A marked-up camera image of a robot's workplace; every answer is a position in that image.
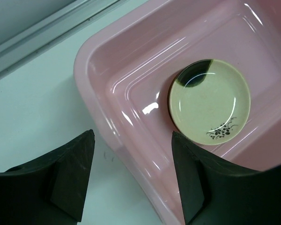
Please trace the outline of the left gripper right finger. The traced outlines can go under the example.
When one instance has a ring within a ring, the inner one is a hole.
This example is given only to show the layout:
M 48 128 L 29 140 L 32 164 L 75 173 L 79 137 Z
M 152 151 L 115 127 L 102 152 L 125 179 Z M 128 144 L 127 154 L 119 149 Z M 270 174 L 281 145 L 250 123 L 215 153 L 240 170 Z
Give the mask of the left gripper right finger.
M 187 225 L 281 225 L 281 165 L 249 169 L 178 132 L 171 149 Z

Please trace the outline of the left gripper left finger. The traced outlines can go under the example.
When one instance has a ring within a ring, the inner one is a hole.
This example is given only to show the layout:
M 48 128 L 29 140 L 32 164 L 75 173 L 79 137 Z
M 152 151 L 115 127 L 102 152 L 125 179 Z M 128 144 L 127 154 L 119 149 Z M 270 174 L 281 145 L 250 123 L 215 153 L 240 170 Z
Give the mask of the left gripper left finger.
M 0 225 L 75 225 L 82 220 L 95 150 L 93 130 L 0 172 Z

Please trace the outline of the cream floral plate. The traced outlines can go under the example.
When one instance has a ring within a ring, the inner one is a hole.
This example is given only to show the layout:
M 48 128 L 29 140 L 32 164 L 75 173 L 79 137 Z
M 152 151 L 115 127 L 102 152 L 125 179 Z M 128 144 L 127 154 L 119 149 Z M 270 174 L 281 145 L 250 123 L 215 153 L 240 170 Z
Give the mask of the cream floral plate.
M 175 127 L 175 131 L 180 132 L 180 129 L 177 127 L 176 123 L 174 122 L 174 119 L 173 119 L 172 113 L 171 113 L 171 109 L 170 109 L 170 92 L 171 92 L 171 89 L 172 89 L 172 85 L 173 85 L 177 76 L 178 76 L 178 73 L 175 73 L 170 77 L 171 81 L 170 81 L 168 93 L 167 93 L 167 107 L 168 107 L 169 117 L 171 119 L 171 122 L 172 122 L 173 126 Z

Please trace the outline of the pink plastic bin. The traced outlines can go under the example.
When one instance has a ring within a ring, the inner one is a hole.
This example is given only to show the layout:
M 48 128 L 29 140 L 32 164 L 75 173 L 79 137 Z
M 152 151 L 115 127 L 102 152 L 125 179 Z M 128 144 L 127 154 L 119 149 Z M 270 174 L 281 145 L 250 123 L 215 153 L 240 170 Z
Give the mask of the pink plastic bin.
M 208 150 L 255 170 L 281 164 L 281 0 L 150 0 L 91 36 L 74 63 L 101 136 L 166 225 L 184 223 L 168 88 L 201 59 L 232 64 L 251 91 L 244 129 Z

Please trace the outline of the aluminium table edge rail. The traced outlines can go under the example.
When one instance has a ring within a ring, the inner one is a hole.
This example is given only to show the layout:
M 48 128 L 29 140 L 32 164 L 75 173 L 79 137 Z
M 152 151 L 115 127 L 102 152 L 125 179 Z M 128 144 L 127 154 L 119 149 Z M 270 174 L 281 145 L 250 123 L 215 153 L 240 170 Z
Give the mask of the aluminium table edge rail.
M 0 79 L 125 0 L 0 0 Z

